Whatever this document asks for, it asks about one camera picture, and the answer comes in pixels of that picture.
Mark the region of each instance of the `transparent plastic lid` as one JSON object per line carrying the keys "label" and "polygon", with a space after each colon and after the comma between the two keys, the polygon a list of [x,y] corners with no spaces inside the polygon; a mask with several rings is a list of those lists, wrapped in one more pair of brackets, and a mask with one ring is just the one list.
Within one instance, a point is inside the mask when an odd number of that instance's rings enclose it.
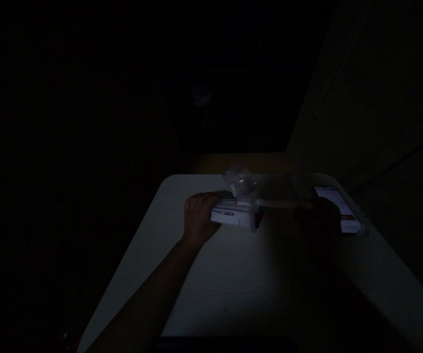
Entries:
{"label": "transparent plastic lid", "polygon": [[259,197],[257,180],[244,164],[233,164],[222,175],[236,200],[254,200]]}

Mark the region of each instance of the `forearm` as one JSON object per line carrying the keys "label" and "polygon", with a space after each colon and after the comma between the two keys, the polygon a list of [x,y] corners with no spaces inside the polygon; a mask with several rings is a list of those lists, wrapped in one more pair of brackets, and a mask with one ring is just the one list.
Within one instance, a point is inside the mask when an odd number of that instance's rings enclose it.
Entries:
{"label": "forearm", "polygon": [[199,247],[179,241],[89,348],[94,352],[145,351],[159,336]]}

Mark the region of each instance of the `plastic container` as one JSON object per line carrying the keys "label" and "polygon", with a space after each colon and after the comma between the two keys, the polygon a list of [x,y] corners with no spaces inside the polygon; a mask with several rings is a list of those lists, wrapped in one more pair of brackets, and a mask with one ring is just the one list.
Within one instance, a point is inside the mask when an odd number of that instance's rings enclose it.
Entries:
{"label": "plastic container", "polygon": [[256,206],[254,200],[238,201],[228,193],[219,198],[213,205],[210,220],[231,226],[249,228],[254,233],[261,224],[264,213]]}
{"label": "plastic container", "polygon": [[255,200],[259,197],[259,184],[244,164],[233,164],[222,175],[236,200]]}

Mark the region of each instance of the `cable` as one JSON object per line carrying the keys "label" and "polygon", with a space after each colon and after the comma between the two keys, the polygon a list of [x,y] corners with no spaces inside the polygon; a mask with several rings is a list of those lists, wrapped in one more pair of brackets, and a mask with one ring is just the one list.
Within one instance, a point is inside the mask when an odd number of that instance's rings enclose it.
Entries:
{"label": "cable", "polygon": [[367,186],[368,184],[370,184],[372,181],[374,181],[375,179],[381,177],[382,175],[384,175],[385,173],[388,173],[390,170],[392,170],[393,168],[397,167],[398,165],[400,165],[401,163],[403,163],[405,160],[407,160],[408,158],[410,158],[411,156],[413,156],[414,154],[416,154],[417,152],[419,152],[420,150],[423,149],[423,143],[421,143],[419,146],[416,146],[415,148],[413,148],[410,152],[408,152],[405,156],[403,156],[402,158],[400,158],[398,161],[396,161],[395,163],[393,163],[391,166],[389,166],[387,169],[383,170],[382,172],[380,172],[379,174],[375,175],[374,177],[372,177],[371,179],[369,179],[368,181],[360,184],[359,186],[356,186],[355,189],[353,191],[351,191],[349,193],[349,195],[352,196],[352,194],[354,194],[355,192],[359,191],[360,189],[362,189],[363,187]]}

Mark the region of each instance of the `dark wall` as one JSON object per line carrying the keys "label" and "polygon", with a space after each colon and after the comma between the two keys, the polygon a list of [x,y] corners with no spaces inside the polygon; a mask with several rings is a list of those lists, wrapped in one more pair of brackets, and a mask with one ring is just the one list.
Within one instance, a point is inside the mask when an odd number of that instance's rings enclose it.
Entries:
{"label": "dark wall", "polygon": [[0,9],[0,345],[45,351],[82,334],[179,149],[128,5],[21,6]]}

